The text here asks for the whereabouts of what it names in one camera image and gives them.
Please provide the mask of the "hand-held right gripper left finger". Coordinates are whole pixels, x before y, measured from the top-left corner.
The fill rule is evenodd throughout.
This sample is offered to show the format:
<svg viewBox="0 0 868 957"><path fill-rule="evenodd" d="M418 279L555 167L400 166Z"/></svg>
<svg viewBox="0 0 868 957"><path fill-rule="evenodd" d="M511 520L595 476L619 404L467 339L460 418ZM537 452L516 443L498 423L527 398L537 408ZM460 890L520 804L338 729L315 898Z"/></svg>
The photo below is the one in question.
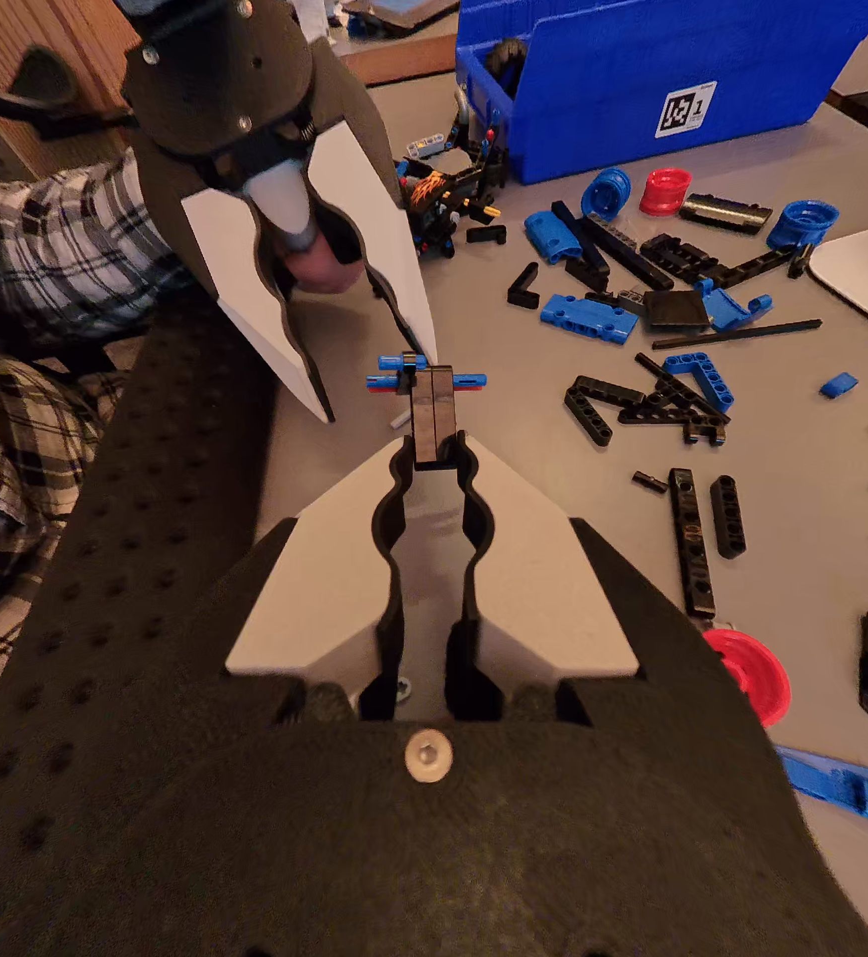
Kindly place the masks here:
<svg viewBox="0 0 868 957"><path fill-rule="evenodd" d="M404 649L400 572L414 441L390 442L280 530L287 537L225 662L233 675L336 684L391 720Z"/></svg>

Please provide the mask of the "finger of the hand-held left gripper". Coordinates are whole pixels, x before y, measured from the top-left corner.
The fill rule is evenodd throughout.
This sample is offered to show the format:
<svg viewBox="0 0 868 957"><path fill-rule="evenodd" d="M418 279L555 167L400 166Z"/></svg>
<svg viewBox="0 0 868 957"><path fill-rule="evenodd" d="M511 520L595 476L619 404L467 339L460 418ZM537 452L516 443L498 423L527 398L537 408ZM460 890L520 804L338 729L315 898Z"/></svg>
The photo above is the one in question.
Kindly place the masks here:
<svg viewBox="0 0 868 957"><path fill-rule="evenodd" d="M259 353L284 388L322 423L330 401L316 368L292 339L286 304L259 264L260 222L250 203L220 190L184 198L182 209L216 292L221 311Z"/></svg>
<svg viewBox="0 0 868 957"><path fill-rule="evenodd" d="M439 359L437 335L407 213L346 121L320 133L308 157L308 184L355 232L368 275L411 348Z"/></svg>

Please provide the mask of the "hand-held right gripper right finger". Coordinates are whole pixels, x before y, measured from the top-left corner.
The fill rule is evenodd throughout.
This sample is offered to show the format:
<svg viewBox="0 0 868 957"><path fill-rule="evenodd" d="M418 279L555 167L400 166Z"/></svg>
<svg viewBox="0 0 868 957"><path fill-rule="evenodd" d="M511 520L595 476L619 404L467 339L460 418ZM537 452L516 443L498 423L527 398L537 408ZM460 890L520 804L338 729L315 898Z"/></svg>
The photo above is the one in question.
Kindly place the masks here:
<svg viewBox="0 0 868 957"><path fill-rule="evenodd" d="M473 554L445 659L451 716L498 720L526 686L636 676L578 524L480 440L459 432L454 453Z"/></svg>

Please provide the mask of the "black beam assembly with pins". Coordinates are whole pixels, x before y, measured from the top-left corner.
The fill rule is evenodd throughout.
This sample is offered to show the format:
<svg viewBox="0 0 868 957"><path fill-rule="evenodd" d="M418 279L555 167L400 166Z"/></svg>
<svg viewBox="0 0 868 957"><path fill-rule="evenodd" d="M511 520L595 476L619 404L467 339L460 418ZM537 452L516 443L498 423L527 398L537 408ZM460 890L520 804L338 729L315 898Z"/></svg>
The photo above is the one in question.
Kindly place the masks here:
<svg viewBox="0 0 868 957"><path fill-rule="evenodd" d="M414 468L421 472L453 468L458 430L455 395L485 389L488 377L455 373L451 365L436 365L416 352L380 355L377 368L377 374L366 377L368 391L410 400Z"/></svg>

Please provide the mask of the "person's left forearm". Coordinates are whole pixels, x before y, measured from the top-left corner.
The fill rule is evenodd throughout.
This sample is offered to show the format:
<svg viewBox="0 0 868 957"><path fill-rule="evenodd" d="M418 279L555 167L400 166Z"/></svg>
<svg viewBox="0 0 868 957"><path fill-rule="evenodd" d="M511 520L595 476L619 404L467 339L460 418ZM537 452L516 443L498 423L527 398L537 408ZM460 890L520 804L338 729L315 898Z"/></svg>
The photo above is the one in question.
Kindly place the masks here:
<svg viewBox="0 0 868 957"><path fill-rule="evenodd" d="M153 224L132 150L35 183L0 182L2 333L44 351L140 328L192 285Z"/></svg>

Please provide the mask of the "grey desk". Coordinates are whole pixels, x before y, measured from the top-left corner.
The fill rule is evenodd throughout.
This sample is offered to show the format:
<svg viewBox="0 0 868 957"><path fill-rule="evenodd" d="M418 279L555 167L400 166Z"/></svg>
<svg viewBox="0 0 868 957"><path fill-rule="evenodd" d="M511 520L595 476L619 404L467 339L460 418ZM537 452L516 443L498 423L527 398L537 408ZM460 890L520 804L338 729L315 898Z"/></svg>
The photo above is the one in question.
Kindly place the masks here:
<svg viewBox="0 0 868 957"><path fill-rule="evenodd" d="M670 225L640 214L646 175L662 166L689 171L703 193L772 207L820 199L841 215L831 236L868 229L868 131L823 105L805 126L624 163L634 195L619 230L638 241L671 233L734 265L756 256L757 237ZM792 703L771 735L868 765L868 715L857 699L859 621L868 611L868 320L809 277L776 270L733 293L741 304L770 295L764 324L823 320L819 330L706 347L735 397L727 442L683 443L669 427L618 426L607 449L595 447L563 407L578 374L646 390L653 379L635 362L649 352L643 322L624 346L542 324L537 312L507 303L507 290L537 257L524 218L556 200L576 212L595 174L536 185L508 183L499 193L506 245L466 245L454 258L426 263L424 280L437 325L440 359L462 373L485 373L488 388L457 401L462 428L484 443L561 509L589 521L678 608L682 590L667 496L634 485L643 471L665 478L689 468L700 483L717 622L769 647L788 674ZM390 421L406 406L370 395L365 375L400 340L367 282L338 298L298 297L296 329L320 367L336 424L323 425L289 394L277 400L257 537L293 516L393 437ZM859 384L830 400L821 386L842 372ZM736 479L746 553L717 553L708 486ZM413 696L405 718L445 717L443 645L459 611L463 497L451 477L419 479L408 498L407 532L395 554L410 592L405 671ZM868 822L815 800L800 807L839 884L868 922Z"/></svg>

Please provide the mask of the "person's left hand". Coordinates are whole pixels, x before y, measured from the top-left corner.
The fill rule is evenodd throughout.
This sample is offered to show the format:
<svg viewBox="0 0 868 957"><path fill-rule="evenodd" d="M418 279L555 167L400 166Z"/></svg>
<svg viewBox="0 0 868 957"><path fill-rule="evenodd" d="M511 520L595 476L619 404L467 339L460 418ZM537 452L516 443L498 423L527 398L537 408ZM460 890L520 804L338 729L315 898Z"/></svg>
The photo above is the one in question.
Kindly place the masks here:
<svg viewBox="0 0 868 957"><path fill-rule="evenodd" d="M275 246L285 269L303 292L340 295L350 290L365 273L364 264L359 259L340 262L320 232L315 233L304 250L291 250L281 240L277 240Z"/></svg>

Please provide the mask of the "partly built toy truck chassis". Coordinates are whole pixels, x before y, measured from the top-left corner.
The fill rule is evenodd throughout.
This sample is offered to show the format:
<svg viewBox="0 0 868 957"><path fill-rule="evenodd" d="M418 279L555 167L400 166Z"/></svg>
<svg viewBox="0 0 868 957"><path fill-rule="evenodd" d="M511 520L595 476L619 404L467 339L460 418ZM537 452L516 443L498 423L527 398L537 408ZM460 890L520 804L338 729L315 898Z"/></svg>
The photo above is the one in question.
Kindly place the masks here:
<svg viewBox="0 0 868 957"><path fill-rule="evenodd" d="M453 257L464 219L471 222L468 228L500 225L493 199L507 184L510 150L500 143L499 111L476 134L463 87L456 87L454 99L457 112L449 133L412 142L395 168L419 259Z"/></svg>

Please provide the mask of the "blue curved panel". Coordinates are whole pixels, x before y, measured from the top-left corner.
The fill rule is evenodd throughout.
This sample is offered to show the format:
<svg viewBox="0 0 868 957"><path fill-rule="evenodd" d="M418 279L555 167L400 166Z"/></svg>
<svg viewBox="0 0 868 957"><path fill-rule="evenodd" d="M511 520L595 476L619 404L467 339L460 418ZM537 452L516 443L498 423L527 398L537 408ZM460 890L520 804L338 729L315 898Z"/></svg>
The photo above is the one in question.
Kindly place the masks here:
<svg viewBox="0 0 868 957"><path fill-rule="evenodd" d="M583 257L582 246L568 226L551 210L539 210L523 222L524 231L536 252L554 266L563 259Z"/></svg>

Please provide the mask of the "black straight beam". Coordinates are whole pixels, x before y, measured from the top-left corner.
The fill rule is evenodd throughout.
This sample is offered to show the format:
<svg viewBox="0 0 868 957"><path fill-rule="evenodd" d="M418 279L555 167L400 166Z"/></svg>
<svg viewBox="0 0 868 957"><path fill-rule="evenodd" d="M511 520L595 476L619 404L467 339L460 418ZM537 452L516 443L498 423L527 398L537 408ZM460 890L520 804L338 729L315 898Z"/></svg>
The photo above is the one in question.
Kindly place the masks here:
<svg viewBox="0 0 868 957"><path fill-rule="evenodd" d="M643 404L645 394L610 382L588 376L577 376L571 389L583 397L621 410L629 410Z"/></svg>
<svg viewBox="0 0 868 957"><path fill-rule="evenodd" d="M564 405L576 422L599 448L607 448L614 436L613 430L598 413L591 399L581 389L570 388L564 394Z"/></svg>

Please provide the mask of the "black slim panel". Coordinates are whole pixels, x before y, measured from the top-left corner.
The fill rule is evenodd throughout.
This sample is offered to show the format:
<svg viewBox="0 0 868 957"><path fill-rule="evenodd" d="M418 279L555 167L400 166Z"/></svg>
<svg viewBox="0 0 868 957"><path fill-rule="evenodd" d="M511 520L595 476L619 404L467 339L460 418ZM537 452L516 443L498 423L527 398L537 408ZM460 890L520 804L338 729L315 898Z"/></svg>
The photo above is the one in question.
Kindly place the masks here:
<svg viewBox="0 0 868 957"><path fill-rule="evenodd" d="M586 234L581 220L575 217L561 200L551 203L550 211L571 233L571 238L575 240L580 249L578 257L568 258L565 266L566 273L582 282L590 291L606 293L609 285L610 266L593 240Z"/></svg>

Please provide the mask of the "black five-hole beam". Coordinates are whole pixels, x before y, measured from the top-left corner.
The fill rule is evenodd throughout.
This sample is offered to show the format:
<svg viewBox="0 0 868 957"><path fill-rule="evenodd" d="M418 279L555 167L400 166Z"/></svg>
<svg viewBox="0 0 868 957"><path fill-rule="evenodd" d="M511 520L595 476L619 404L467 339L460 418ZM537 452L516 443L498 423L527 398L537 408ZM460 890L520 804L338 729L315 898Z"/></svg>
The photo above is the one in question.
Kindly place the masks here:
<svg viewBox="0 0 868 957"><path fill-rule="evenodd" d="M747 550L735 479L718 476L710 485L710 498L717 550L722 558L734 560Z"/></svg>

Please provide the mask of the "black triangular beam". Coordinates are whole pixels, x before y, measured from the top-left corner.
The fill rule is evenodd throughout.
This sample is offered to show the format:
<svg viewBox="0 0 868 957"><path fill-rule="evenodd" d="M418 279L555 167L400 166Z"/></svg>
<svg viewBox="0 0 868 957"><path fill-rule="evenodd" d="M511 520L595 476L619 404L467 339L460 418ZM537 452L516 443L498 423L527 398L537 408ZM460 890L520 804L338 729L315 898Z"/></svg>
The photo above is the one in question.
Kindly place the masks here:
<svg viewBox="0 0 868 957"><path fill-rule="evenodd" d="M679 426L687 445L695 445L702 439L714 448L725 445L730 422L727 413L718 410L705 395L664 370L644 353L638 352L635 361L654 375L655 388L642 400L622 409L619 424Z"/></svg>

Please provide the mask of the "large red wheel rim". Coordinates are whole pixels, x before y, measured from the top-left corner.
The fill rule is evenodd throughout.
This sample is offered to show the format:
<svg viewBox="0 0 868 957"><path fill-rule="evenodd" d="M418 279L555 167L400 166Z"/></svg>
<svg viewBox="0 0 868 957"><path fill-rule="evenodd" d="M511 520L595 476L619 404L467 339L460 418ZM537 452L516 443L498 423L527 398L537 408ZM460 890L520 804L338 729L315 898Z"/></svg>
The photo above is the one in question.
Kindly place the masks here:
<svg viewBox="0 0 868 957"><path fill-rule="evenodd" d="M748 698L764 728L787 714L792 691L779 659L757 639L737 630L713 628L703 638Z"/></svg>

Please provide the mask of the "blue wheel rim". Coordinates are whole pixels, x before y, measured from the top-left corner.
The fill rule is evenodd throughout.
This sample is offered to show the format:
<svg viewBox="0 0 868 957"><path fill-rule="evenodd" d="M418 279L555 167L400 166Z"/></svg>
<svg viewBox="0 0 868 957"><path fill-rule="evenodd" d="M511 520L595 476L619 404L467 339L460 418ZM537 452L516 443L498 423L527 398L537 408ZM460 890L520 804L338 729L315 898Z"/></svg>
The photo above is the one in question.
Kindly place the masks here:
<svg viewBox="0 0 868 957"><path fill-rule="evenodd" d="M613 222L630 199L632 183L627 173L616 166L597 174L586 187L580 201L585 217L595 216L604 222Z"/></svg>
<svg viewBox="0 0 868 957"><path fill-rule="evenodd" d="M819 245L839 217L840 211L822 200L793 201L779 214L766 244L772 250Z"/></svg>

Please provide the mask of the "blue flat panel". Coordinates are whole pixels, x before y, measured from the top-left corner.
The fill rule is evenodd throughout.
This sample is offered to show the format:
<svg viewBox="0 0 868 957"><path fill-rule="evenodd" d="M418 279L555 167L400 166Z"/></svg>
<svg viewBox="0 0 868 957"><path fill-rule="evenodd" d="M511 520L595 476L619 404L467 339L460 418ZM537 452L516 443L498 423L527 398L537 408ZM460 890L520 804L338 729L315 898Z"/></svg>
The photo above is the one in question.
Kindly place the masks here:
<svg viewBox="0 0 868 957"><path fill-rule="evenodd" d="M623 345L639 316L619 306L554 295L540 309L540 321L578 336Z"/></svg>

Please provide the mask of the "person's plaid clothing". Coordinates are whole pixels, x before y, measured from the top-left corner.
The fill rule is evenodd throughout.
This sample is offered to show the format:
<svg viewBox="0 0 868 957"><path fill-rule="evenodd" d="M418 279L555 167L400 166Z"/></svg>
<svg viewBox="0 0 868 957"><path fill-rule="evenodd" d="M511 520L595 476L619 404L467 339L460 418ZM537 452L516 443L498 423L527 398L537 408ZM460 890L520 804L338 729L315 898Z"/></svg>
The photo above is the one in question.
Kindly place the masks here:
<svg viewBox="0 0 868 957"><path fill-rule="evenodd" d="M0 677L129 375L60 362L0 349Z"/></svg>

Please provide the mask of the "blue L-shaped beam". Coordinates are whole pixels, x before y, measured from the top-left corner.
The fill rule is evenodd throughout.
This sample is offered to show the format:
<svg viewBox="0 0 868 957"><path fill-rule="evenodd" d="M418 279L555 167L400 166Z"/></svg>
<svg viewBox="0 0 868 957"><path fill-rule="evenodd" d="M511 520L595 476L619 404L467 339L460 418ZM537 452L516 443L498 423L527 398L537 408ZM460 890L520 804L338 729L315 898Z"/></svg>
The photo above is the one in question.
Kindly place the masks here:
<svg viewBox="0 0 868 957"><path fill-rule="evenodd" d="M691 352L668 356L663 363L663 370L674 375L691 375L704 400L717 413L728 413L734 403L732 392L706 353Z"/></svg>

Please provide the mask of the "small red wheel rim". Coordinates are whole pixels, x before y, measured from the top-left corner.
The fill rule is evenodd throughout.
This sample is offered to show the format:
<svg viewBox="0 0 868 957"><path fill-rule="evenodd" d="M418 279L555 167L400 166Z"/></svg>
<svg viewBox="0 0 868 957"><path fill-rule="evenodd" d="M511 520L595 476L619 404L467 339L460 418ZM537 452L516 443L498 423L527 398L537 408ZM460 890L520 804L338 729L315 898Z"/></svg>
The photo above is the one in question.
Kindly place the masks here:
<svg viewBox="0 0 868 957"><path fill-rule="evenodd" d="M675 216L692 183L692 174L679 167L657 168L646 178L639 209L656 218Z"/></svg>

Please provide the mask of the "black square tile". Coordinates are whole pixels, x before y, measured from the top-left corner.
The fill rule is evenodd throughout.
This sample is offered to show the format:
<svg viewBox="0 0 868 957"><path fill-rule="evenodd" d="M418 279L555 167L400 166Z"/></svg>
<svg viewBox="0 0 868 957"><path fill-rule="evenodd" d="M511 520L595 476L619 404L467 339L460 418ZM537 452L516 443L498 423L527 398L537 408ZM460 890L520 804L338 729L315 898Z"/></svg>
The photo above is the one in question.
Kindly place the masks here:
<svg viewBox="0 0 868 957"><path fill-rule="evenodd" d="M648 291L643 296L644 318L653 331L709 329L703 296L695 290Z"/></svg>

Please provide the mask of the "long black axle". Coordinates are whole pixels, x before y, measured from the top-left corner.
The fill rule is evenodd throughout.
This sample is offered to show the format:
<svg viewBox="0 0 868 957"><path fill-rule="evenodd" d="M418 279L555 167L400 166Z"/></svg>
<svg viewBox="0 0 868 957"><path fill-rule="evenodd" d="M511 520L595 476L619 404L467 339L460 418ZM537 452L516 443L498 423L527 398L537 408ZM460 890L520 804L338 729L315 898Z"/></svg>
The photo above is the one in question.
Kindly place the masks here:
<svg viewBox="0 0 868 957"><path fill-rule="evenodd" d="M651 343L650 348L655 352L670 350L703 351L712 344L772 338L815 331L822 327L822 319L803 319L765 326L757 326L754 324L723 332L707 333L696 337L657 340Z"/></svg>

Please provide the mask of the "blue storage bin with tag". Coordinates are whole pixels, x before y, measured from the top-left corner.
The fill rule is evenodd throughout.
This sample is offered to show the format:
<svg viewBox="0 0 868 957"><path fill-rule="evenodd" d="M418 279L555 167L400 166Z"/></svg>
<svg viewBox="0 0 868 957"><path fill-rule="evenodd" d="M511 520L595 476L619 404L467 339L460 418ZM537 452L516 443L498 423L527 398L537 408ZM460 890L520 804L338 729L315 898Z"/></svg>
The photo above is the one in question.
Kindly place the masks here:
<svg viewBox="0 0 868 957"><path fill-rule="evenodd" d="M457 78L532 185L810 121L868 1L462 2Z"/></svg>

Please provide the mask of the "black curved panel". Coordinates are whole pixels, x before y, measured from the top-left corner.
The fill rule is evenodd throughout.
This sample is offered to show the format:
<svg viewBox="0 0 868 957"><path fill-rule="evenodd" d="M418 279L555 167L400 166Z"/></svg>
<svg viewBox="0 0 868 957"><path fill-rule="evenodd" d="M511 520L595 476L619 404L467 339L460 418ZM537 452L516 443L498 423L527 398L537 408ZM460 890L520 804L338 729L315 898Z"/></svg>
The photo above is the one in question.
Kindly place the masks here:
<svg viewBox="0 0 868 957"><path fill-rule="evenodd" d="M774 209L744 203L713 194L691 193L684 198L680 218L713 228L757 235L766 226Z"/></svg>

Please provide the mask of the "blue fender piece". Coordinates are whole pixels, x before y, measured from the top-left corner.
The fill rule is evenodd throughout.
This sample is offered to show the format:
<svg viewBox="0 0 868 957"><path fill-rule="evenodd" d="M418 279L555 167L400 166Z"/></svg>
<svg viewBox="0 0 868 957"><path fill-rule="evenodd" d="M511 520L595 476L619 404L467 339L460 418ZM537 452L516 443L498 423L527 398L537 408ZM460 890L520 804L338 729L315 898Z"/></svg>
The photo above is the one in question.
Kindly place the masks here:
<svg viewBox="0 0 868 957"><path fill-rule="evenodd" d="M702 298L709 326L715 332L725 332L747 325L768 313L774 306L769 295L762 295L740 305L727 291L716 287L713 280L703 279L694 284Z"/></svg>

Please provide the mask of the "black angled long beam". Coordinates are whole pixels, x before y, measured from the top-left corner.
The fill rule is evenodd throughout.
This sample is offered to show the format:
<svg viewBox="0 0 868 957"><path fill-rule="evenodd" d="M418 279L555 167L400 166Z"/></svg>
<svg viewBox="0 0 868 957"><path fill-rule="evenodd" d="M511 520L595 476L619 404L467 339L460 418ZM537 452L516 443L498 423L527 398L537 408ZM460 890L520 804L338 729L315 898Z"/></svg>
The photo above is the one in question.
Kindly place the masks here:
<svg viewBox="0 0 868 957"><path fill-rule="evenodd" d="M787 275L792 279L797 279L805 272L816 248L816 244L809 243L770 249L766 253L753 257L737 266L717 265L704 278L710 280L714 288L729 290L780 267L786 267Z"/></svg>

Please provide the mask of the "black frame piece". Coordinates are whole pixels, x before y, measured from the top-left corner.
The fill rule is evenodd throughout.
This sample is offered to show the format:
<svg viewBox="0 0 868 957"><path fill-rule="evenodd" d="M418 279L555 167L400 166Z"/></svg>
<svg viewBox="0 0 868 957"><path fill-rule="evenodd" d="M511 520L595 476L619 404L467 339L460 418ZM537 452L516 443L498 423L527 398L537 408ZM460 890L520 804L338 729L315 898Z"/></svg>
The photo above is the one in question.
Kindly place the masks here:
<svg viewBox="0 0 868 957"><path fill-rule="evenodd" d="M658 233L643 241L639 252L644 259L690 286L716 280L722 272L716 257L668 233Z"/></svg>

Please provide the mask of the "blue ribbed bracket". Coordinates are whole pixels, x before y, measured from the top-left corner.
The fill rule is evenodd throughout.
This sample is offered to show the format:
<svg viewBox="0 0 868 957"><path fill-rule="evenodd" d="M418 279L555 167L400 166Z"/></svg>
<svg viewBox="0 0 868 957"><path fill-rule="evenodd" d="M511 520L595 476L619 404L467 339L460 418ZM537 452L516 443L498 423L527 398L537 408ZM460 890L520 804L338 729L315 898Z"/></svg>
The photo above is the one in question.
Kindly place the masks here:
<svg viewBox="0 0 868 957"><path fill-rule="evenodd" d="M775 746L792 789L868 820L868 767Z"/></svg>

